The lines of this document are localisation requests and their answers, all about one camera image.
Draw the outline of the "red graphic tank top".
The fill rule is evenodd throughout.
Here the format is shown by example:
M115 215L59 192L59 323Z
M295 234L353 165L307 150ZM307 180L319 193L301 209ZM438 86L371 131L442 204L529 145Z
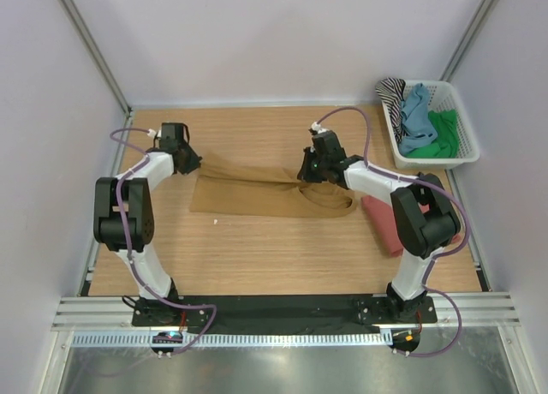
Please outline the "red graphic tank top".
M372 223L374 232L380 237L384 251L390 257L401 257L403 245L397 234L392 208L370 195L363 196L360 202L362 210Z

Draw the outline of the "tan brown garment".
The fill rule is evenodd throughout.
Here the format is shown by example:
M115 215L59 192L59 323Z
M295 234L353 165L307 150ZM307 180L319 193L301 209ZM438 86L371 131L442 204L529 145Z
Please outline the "tan brown garment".
M354 194L328 182L309 183L279 166L252 166L207 154L191 212L280 218L341 218L357 207Z

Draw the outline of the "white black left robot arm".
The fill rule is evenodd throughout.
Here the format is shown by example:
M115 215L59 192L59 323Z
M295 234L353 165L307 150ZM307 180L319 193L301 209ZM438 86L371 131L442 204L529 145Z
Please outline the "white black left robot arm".
M201 307L182 303L174 280L159 261L152 243L152 191L174 175L197 170L201 156L190 146L188 125L181 122L164 122L158 130L121 128L110 137L134 149L141 159L116 176L96 181L94 238L115 253L131 273L139 290L134 309L152 314L162 325L173 325L183 311Z

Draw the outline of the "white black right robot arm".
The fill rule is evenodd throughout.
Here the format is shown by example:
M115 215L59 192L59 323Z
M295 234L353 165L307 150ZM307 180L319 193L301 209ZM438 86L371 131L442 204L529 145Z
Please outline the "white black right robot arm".
M433 174L406 176L346 154L335 132L311 129L297 177L303 182L330 182L369 194L389 206L403 253L388 283L386 312L397 322L413 318L427 295L426 283L437 257L461 230L452 197Z

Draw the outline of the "striped black white garment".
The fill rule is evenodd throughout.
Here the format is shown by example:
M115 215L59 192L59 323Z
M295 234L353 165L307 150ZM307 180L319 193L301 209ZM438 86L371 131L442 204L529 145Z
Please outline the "striped black white garment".
M377 82L375 92L389 113L390 125L397 143L402 140L402 102L406 81L388 77Z

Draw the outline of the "light blue garment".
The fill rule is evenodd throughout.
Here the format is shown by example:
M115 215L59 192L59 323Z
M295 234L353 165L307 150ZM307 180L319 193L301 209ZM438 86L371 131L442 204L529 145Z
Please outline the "light blue garment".
M428 104L431 94L423 83L418 83L401 102L402 138L399 152L407 156L412 151L430 145L438 132L429 120Z

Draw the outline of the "green garment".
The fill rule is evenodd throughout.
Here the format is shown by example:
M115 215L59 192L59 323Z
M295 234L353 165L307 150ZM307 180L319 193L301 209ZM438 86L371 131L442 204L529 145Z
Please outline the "green garment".
M428 112L428 119L438 136L429 144L412 149L409 153L405 154L405 157L419 159L456 158L460 147L460 137L457 130L457 111L431 110Z

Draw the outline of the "white perforated plastic basket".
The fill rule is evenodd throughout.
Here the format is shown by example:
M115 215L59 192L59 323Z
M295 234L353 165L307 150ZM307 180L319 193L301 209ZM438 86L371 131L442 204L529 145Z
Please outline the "white perforated plastic basket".
M455 88L445 81L389 77L375 86L398 169L453 169L480 150Z

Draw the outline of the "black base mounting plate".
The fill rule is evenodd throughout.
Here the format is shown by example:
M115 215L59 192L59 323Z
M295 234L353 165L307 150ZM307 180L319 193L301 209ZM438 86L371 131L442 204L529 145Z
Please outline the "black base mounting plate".
M357 322L363 325L423 324L438 321L433 299L425 296L403 313L383 294L350 295L187 295L179 303L184 309L170 307L156 300L137 300L124 296L123 302L133 309L135 326L180 325L198 326L208 320L211 305L217 308L214 324L249 323L257 320L261 325L272 325L280 320L284 325L296 322L314 322L326 319Z

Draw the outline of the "left aluminium frame post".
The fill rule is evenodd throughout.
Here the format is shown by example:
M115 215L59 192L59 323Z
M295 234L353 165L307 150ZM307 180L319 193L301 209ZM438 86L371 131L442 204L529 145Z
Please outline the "left aluminium frame post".
M109 64L106 62L103 53L98 47L95 38L93 37L85 19L78 9L74 0L58 0L74 30L76 31L81 43L84 45L89 57L101 74L106 86L112 93L115 101L118 103L124 116L130 116L132 113L131 106L125 98L122 89L113 75Z

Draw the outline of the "aluminium frame post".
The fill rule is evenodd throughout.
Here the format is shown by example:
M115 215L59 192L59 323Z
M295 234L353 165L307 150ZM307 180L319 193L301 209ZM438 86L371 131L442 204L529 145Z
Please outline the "aluminium frame post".
M451 82L453 80L498 2L499 0L481 0L479 2L471 21L468 23L457 47L440 76L441 81Z
M95 38L93 37L85 19L78 9L74 0L58 0L74 30L76 31L81 43L84 45L89 57L101 74L106 86L112 93L115 101L118 103L124 116L130 116L132 113L131 106L125 98L122 89L113 75L109 64L106 62L103 53L98 47Z

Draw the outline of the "aluminium slotted rail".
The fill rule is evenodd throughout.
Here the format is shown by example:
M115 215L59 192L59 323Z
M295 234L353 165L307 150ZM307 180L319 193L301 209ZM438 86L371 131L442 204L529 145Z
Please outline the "aluminium slotted rail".
M71 345L76 348L166 348L175 349L191 344L193 348L294 348L339 346L390 346L392 336L388 331L350 335L221 335L206 334L196 343L192 335L177 336L173 331L78 331Z

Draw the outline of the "right aluminium frame post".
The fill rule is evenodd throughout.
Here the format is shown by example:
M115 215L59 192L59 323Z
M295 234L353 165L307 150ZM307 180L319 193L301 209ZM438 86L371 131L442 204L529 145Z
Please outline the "right aluminium frame post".
M471 21L468 23L457 47L440 76L441 81L451 82L453 80L498 2L499 0L481 0L479 2Z

